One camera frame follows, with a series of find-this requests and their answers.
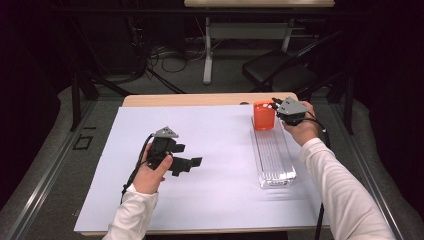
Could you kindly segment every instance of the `black cable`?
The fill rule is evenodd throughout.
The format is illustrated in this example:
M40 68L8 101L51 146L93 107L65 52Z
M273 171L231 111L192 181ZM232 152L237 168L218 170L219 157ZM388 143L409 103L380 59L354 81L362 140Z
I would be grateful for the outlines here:
M127 189L129 188L129 186L131 186L131 184L134 181L135 176L138 173L138 170L140 169L141 165L143 165L143 163L145 163L146 161L141 161L143 159L143 154L144 151L146 151L146 146L149 143L150 139L153 137L153 134L150 134L146 141L143 144L143 147L141 148L140 154L138 155L138 160L137 160L137 164L135 165L134 170L132 171L130 177L128 178L128 181L126 184L124 184L124 190L122 190L122 197L121 197L121 204L122 204L122 198L124 197L124 194L127 192Z
M167 88L169 88L174 93L177 93L177 94L186 94L186 92L184 92L183 90L179 89L178 87L176 87L175 85L173 85L172 83L170 83L165 78L161 77L159 74L157 74L152 69L147 68L146 70L148 72L150 72L153 76L155 76L163 85L165 85Z

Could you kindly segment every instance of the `floor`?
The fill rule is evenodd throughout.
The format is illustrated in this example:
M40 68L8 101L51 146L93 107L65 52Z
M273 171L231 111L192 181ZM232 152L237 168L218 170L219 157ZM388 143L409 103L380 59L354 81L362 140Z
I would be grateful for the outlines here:
M198 60L193 58L187 62L172 57L151 59L150 63L162 77L188 93L248 92L252 85L241 76L241 64L269 50L269 43L225 41L215 44L213 80L210 85L202 83L201 54L198 55ZM110 76L109 79L122 80L119 76ZM120 86L135 94L172 93L149 74ZM98 101L82 100L83 121L75 132L69 131L72 125L70 89L59 95L62 107L56 124L27 175L0 213L1 239L86 239L73 232L73 226L114 116L123 100L104 86L97 85L97 89L101 93ZM355 134L349 135L341 124L341 104L328 104L320 94L314 95L312 103L317 107L318 117L328 123L333 150L339 160L373 193L398 239L422 239L422 219L403 200L379 162L367 109L355 102ZM75 150L75 144L81 135L94 137L88 151ZM314 230L300 229L288 232L288 239L312 239L313 235ZM331 232L324 229L320 239L331 238Z

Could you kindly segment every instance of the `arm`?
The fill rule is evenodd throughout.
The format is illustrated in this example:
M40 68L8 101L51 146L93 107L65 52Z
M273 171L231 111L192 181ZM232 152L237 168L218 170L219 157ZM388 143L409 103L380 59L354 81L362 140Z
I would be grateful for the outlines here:
M146 161L150 146L147 145L142 162ZM172 161L171 156L165 157L155 170L150 169L147 164L141 165L133 184L123 196L122 204L118 207L104 240L144 237L158 201L159 184L165 180L163 175L171 167Z
M103 239L142 239L157 201L158 193L139 193L134 185L131 185L124 194L122 204L118 207L108 233Z
M302 102L306 117L315 115L313 107ZM284 125L302 146L300 160L321 196L335 239L394 239L377 204L363 185L336 159L318 138L318 126L303 121L297 126Z

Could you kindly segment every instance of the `black chair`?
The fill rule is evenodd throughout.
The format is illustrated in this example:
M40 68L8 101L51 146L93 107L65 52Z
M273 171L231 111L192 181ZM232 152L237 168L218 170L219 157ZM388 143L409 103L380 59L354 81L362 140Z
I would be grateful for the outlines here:
M322 78L311 71L311 63L318 56L335 47L343 32L322 38L290 56L274 50L243 64L243 75L255 88L252 92L293 92L300 100L310 100L312 92L337 79Z

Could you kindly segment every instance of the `black object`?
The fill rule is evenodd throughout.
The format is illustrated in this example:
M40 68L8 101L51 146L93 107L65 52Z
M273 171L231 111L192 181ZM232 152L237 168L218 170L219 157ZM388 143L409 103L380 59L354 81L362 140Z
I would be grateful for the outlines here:
M284 101L278 98L272 98L272 108L277 112L276 116L283 120L286 124L296 126L305 118L308 108L291 97L287 97Z
M150 139L154 137L152 146L149 149L149 152L147 153L147 160L142 161L143 154L146 150L146 146L149 143ZM185 145L183 144L177 144L175 140L172 138L177 138L178 134L176 134L174 131L172 131L168 127L164 127L162 129L159 129L156 131L156 133L150 134L146 141L143 144L143 148L140 151L140 155L138 156L137 164L132 171L130 177L128 178L128 181L126 184L124 184L124 189L122 190L122 197L127 192L128 187L133 183L135 176L138 173L138 170L140 169L141 165L148 162L148 166L151 169L156 169L163 159L167 155L171 155L173 152L183 152L185 149ZM169 171L172 171L172 176L178 177L180 175L180 172L189 172L192 167L198 167L200 166L200 163L202 162L202 158L192 158L191 160L179 158L179 157L173 157L174 161L172 162L171 167L168 169Z
M243 75L255 84L252 91L294 92L299 99L309 100L312 92L328 82L320 79L306 65L334 47L342 36L343 32L336 32L310 44L294 56L280 49L271 51L243 64Z
M184 144L177 144L172 138L155 137L147 155L148 166L156 169L167 155L173 156L172 153L184 152L184 148ZM198 167L202 162L201 157L192 158L191 160L179 157L173 158L174 161L169 171L172 171L172 176L176 177L179 176L180 172L190 172L192 167Z

